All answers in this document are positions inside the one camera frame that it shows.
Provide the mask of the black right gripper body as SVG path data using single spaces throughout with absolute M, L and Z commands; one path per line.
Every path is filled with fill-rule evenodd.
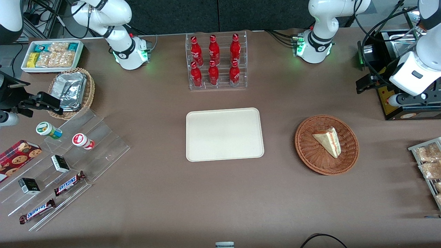
M 25 90 L 25 87 L 30 86 L 30 83 L 18 80 L 4 72 L 0 73 L 0 109 L 2 111 L 8 111 L 13 108 L 30 108 L 31 105 L 28 102 L 30 94 Z

